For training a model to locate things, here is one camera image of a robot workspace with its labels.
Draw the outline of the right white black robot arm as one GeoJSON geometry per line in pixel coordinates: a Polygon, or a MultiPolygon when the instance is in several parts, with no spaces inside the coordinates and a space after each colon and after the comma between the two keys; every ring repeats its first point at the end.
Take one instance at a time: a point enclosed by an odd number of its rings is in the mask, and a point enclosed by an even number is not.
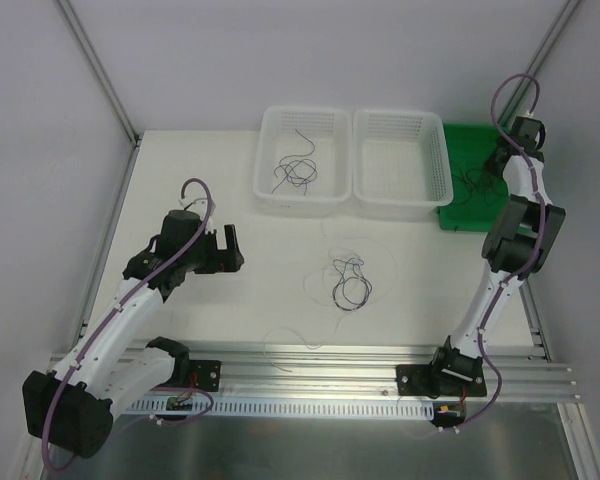
{"type": "Polygon", "coordinates": [[[518,116],[486,162],[487,170],[506,183],[509,197],[485,238],[485,270],[469,309],[427,365],[424,386],[430,398],[486,395],[483,362],[489,335],[512,294],[544,265],[566,219],[565,209],[552,202],[544,185],[545,135],[541,121],[518,116]]]}

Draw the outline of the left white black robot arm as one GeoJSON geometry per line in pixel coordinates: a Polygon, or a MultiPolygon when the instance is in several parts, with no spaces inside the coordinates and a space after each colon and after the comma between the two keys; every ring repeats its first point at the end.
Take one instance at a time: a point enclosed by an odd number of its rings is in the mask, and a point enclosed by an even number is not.
{"type": "Polygon", "coordinates": [[[149,390],[193,386],[188,348],[175,340],[149,341],[130,365],[116,370],[137,332],[188,274],[236,273],[244,263],[236,228],[224,227],[225,247],[206,221],[171,210],[160,232],[134,255],[97,327],[49,372],[34,371],[22,386],[28,433],[76,456],[94,456],[114,422],[149,390]]]}

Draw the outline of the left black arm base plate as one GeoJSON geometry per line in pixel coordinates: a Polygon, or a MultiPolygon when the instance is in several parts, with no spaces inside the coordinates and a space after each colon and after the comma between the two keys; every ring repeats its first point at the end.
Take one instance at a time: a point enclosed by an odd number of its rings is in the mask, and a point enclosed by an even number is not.
{"type": "Polygon", "coordinates": [[[219,391],[222,363],[219,360],[194,360],[188,364],[187,379],[195,389],[215,393],[219,391]]]}

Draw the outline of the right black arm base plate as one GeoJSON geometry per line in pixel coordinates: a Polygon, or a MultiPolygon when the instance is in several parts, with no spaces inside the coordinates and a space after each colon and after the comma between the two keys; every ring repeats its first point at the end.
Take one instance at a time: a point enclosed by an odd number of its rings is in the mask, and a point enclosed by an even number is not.
{"type": "Polygon", "coordinates": [[[486,397],[484,382],[476,383],[452,375],[435,373],[429,364],[402,364],[395,367],[396,384],[400,396],[424,396],[437,399],[449,397],[486,397]]]}

